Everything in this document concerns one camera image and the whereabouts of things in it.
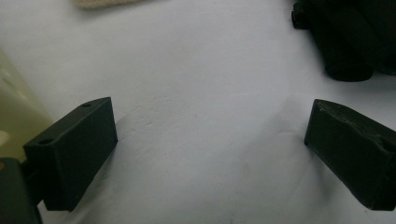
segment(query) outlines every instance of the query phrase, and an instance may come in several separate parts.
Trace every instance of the black bracket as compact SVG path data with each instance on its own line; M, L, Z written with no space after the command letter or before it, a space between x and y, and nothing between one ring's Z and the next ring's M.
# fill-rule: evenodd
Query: black bracket
M118 142L109 97L83 104L24 146L27 161L0 159L0 223L41 223L36 205L73 211Z
M355 110L315 100L305 144L367 208L396 206L396 132Z

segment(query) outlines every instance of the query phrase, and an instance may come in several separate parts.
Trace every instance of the textured black surface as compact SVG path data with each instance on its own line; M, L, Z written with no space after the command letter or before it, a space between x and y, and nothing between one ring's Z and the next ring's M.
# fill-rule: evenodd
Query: textured black surface
M27 143L27 159L44 181L47 209L72 211L117 142L108 97L77 107Z
M41 223L26 188L20 163L11 158L0 159L0 223Z
M343 105L316 100L308 145L367 208L396 205L396 132Z
M315 9L375 70L396 75L396 2L309 0Z
M325 20L309 0L299 0L294 12L303 23L308 22L310 31L322 54L326 73L339 81L364 81L373 75L373 68L351 45Z

